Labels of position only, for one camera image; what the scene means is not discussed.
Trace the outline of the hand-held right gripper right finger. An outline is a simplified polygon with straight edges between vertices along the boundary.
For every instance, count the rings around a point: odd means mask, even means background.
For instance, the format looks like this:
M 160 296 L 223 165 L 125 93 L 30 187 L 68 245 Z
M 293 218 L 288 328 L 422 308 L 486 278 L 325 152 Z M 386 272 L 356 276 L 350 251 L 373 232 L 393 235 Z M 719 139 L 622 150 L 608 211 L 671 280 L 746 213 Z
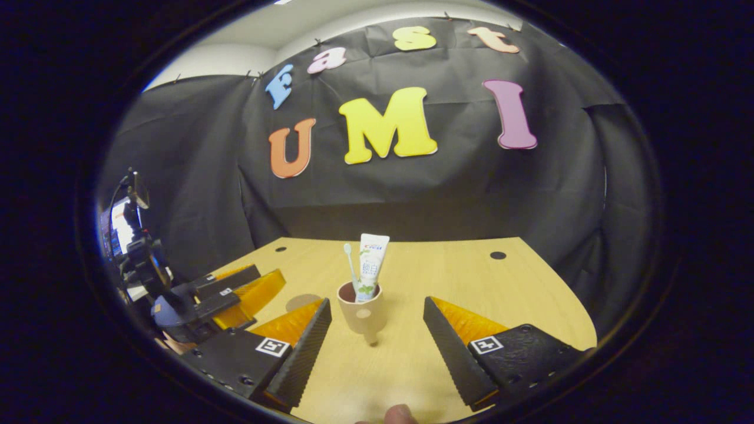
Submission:
M 423 320 L 473 411 L 511 407 L 535 396 L 590 351 L 532 324 L 506 327 L 436 296 L 425 298 Z

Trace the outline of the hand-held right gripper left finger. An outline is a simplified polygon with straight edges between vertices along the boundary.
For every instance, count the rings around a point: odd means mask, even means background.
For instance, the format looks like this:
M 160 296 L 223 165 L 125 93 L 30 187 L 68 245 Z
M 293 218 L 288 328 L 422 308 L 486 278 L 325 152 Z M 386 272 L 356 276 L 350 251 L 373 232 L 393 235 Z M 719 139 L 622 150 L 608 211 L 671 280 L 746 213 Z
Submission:
M 289 412 L 300 405 L 331 321 L 322 298 L 251 331 L 225 330 L 181 359 L 229 392 Z

